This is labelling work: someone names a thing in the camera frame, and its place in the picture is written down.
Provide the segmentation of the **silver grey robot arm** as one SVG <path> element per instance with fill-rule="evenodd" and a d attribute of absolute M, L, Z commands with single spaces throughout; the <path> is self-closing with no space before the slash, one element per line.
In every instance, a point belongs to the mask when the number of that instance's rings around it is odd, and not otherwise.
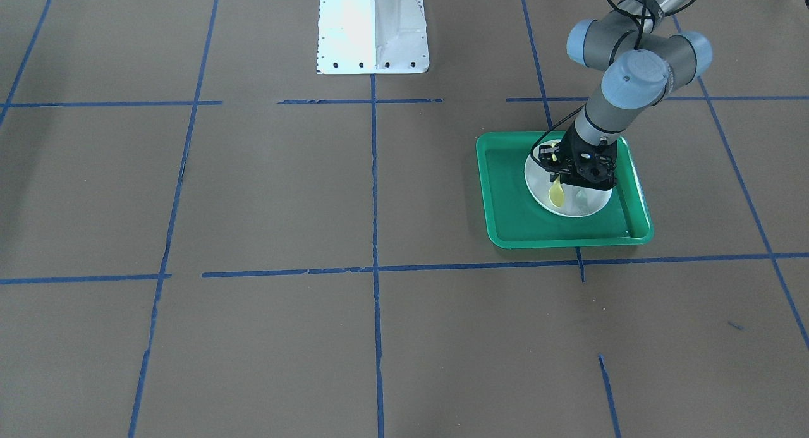
<path fill-rule="evenodd" d="M 710 41 L 699 32 L 671 37 L 655 34 L 664 21 L 696 0 L 609 0 L 600 20 L 583 20 L 568 35 L 570 59 L 603 72 L 598 89 L 575 113 L 555 145 L 538 140 L 531 160 L 568 183 L 603 186 L 616 167 L 617 141 L 649 107 L 708 70 L 714 58 Z"/>

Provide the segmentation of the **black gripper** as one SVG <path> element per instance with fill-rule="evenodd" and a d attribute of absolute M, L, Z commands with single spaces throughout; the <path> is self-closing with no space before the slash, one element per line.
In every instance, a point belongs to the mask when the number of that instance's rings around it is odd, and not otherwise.
<path fill-rule="evenodd" d="M 611 139 L 599 131 L 569 127 L 559 145 L 537 147 L 537 164 L 546 172 L 610 173 Z"/>

